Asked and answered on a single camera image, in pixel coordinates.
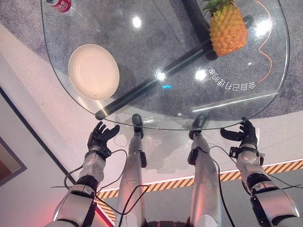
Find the pineapple leaves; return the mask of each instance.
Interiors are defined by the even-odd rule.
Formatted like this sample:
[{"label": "pineapple leaves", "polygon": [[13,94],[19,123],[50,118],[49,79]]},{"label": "pineapple leaves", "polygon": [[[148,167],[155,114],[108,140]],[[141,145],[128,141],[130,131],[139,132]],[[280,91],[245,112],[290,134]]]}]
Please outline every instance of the pineapple leaves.
[{"label": "pineapple leaves", "polygon": [[205,9],[213,9],[216,7],[220,0],[210,0],[209,3],[205,6]]}]

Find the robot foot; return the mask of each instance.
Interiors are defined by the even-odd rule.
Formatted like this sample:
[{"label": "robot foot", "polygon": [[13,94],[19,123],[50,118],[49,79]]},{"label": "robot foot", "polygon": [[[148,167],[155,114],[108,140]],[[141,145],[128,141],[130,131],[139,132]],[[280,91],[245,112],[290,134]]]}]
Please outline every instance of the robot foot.
[{"label": "robot foot", "polygon": [[193,123],[193,129],[189,131],[188,136],[191,140],[194,139],[194,133],[198,132],[201,133],[202,130],[196,130],[196,129],[202,129],[204,124],[206,122],[206,117],[202,114],[198,115]]},{"label": "robot foot", "polygon": [[134,132],[140,132],[141,134],[141,139],[144,136],[143,133],[143,123],[142,123],[142,118],[139,114],[134,114],[132,117],[132,122],[133,122],[133,126],[134,126]]}]

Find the floor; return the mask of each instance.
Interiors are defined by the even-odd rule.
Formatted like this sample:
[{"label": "floor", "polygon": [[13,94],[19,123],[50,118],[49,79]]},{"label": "floor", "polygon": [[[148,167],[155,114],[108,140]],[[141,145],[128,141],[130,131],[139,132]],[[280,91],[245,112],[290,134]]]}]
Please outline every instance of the floor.
[{"label": "floor", "polygon": [[[266,164],[303,157],[302,28],[295,26],[296,21],[302,20],[298,7],[302,1],[282,1],[282,5],[287,5],[284,10],[291,37],[287,79],[281,94],[252,120],[261,131],[259,150],[266,154]],[[88,135],[97,120],[69,97],[55,77],[46,55],[39,7],[29,1],[0,3],[1,87],[63,166],[71,171],[82,162]],[[127,149],[132,131],[129,126],[121,126],[119,135],[108,146],[112,150]],[[210,145],[222,146],[227,151],[237,145],[221,138],[219,130],[204,131],[204,136]],[[143,181],[193,175],[194,168],[187,164],[190,145],[186,131],[145,130],[143,148],[148,166],[143,170]],[[107,161],[104,184],[120,174],[124,165],[121,155],[113,155]],[[212,156],[223,171],[235,169],[221,150],[214,148]]]}]

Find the red bottle label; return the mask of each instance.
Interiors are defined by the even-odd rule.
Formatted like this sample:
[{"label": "red bottle label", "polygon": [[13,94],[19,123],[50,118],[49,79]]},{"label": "red bottle label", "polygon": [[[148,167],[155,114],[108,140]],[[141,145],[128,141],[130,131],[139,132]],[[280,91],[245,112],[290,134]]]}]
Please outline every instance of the red bottle label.
[{"label": "red bottle label", "polygon": [[52,5],[52,7],[56,8],[62,13],[67,12],[71,7],[71,0],[58,0],[57,4]]}]

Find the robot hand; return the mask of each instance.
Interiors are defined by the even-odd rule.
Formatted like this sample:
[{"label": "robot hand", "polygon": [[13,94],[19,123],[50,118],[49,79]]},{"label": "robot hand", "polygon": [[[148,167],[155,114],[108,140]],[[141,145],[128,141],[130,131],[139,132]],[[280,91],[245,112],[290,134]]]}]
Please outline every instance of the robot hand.
[{"label": "robot hand", "polygon": [[113,138],[120,131],[120,126],[116,125],[112,129],[105,129],[106,125],[99,122],[94,128],[93,132],[89,135],[87,147],[90,149],[94,145],[107,146],[107,141]]},{"label": "robot hand", "polygon": [[87,147],[89,148],[89,152],[94,151],[103,159],[106,159],[111,155],[110,150],[107,148],[107,141],[119,133],[120,126],[116,125],[112,129],[105,129],[106,125],[102,124],[103,122],[99,122],[89,135]]},{"label": "robot hand", "polygon": [[243,132],[234,132],[234,131],[228,131],[226,129],[221,129],[220,133],[221,135],[228,139],[233,141],[241,141],[240,148],[241,147],[248,147],[252,149],[258,148],[258,138],[256,136],[256,129],[252,125],[252,123],[247,120],[245,117],[242,118],[242,122],[240,123],[242,126],[240,126],[240,129]]}]

